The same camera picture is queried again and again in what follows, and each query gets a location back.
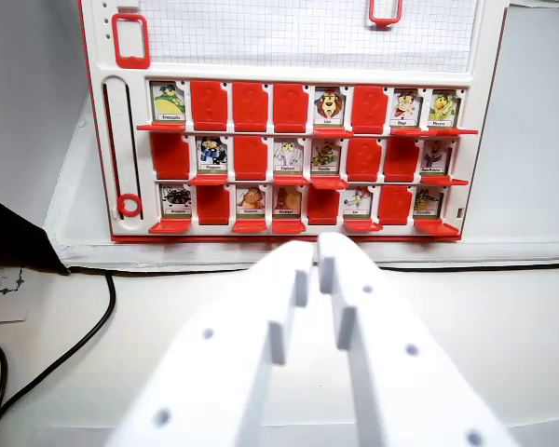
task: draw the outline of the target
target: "cartoon character picture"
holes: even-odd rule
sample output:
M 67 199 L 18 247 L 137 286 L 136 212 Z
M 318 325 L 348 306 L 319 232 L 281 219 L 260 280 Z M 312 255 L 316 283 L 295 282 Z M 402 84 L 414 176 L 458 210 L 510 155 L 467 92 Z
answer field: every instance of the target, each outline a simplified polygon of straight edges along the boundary
M 152 82 L 151 95 L 155 121 L 184 122 L 186 120 L 184 93 L 174 82 Z
M 437 188 L 420 188 L 414 199 L 413 216 L 417 219 L 436 219 L 441 211 L 443 193 Z
M 420 118 L 422 98 L 410 88 L 396 88 L 393 96 L 393 112 L 389 125 L 394 128 L 415 128 Z
M 333 140 L 314 142 L 310 173 L 335 175 L 339 171 L 340 146 Z
M 227 150 L 219 137 L 203 137 L 198 142 L 198 172 L 227 172 Z
M 303 147 L 296 139 L 275 140 L 273 172 L 276 174 L 300 174 L 303 166 Z
M 339 88 L 323 87 L 315 90 L 316 126 L 342 126 L 344 124 L 344 99 Z
M 429 111 L 429 127 L 452 128 L 456 125 L 459 98 L 454 91 L 435 90 Z
M 302 194 L 296 186 L 275 188 L 273 199 L 274 217 L 300 217 L 300 201 Z
M 236 188 L 238 217 L 265 217 L 265 193 L 259 186 Z
M 367 187 L 347 189 L 344 199 L 344 217 L 362 219 L 371 216 L 371 192 Z
M 161 184 L 162 215 L 164 218 L 191 217 L 190 187 L 184 184 Z
M 439 140 L 426 140 L 420 160 L 420 175 L 444 175 L 449 164 L 451 148 Z

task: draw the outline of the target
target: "black cable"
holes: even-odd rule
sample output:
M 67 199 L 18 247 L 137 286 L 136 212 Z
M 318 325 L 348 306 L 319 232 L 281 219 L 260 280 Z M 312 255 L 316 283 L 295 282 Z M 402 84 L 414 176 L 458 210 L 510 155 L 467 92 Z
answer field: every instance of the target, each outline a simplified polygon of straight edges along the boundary
M 2 404 L 2 399 L 7 388 L 7 376 L 8 376 L 8 363 L 7 357 L 4 351 L 0 347 L 0 419 L 5 415 L 5 413 L 17 403 L 23 396 L 29 393 L 36 386 L 41 384 L 50 374 L 52 374 L 59 366 L 61 366 L 66 360 L 72 357 L 81 347 L 83 347 L 93 336 L 103 327 L 105 322 L 114 313 L 114 308 L 116 307 L 116 287 L 114 286 L 114 280 L 112 279 L 112 274 L 106 273 L 105 280 L 108 283 L 108 291 L 110 292 L 110 304 L 108 308 L 105 309 L 105 313 L 102 318 L 97 322 L 93 328 L 87 332 L 81 340 L 66 351 L 59 359 L 54 361 L 49 365 L 44 371 L 42 371 L 34 380 L 32 380 L 28 385 L 24 386 L 20 391 L 18 391 L 13 397 L 7 400 L 4 405 Z

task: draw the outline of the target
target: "guess who game board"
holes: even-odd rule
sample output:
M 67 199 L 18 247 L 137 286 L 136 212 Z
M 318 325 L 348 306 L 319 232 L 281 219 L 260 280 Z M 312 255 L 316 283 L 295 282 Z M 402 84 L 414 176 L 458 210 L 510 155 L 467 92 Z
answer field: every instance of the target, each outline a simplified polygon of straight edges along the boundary
M 79 5 L 114 240 L 461 238 L 504 2 Z

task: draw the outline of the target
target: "white table surface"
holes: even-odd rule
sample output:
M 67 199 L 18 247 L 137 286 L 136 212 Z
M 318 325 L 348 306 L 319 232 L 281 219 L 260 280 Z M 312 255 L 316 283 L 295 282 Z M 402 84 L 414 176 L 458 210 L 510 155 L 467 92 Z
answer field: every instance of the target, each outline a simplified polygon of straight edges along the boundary
M 239 275 L 115 277 L 111 322 L 13 408 L 0 446 L 29 445 L 47 427 L 115 427 L 178 328 L 224 288 L 239 287 Z M 559 269 L 388 275 L 504 424 L 559 419 Z M 0 325 L 8 396 L 84 335 L 108 302 L 100 275 L 25 270 L 32 277 L 41 287 L 29 290 L 28 319 Z M 265 424 L 353 423 L 348 381 L 329 299 L 313 293 L 296 314 L 288 365 L 274 372 Z

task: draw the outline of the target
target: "grid paper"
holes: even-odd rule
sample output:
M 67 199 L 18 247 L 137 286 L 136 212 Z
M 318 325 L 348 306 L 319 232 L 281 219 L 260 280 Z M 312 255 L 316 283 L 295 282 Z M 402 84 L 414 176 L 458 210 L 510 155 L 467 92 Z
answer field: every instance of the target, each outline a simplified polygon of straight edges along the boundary
M 140 0 L 154 62 L 468 71 L 478 0 L 404 0 L 371 26 L 368 0 Z M 375 0 L 376 17 L 396 2 Z

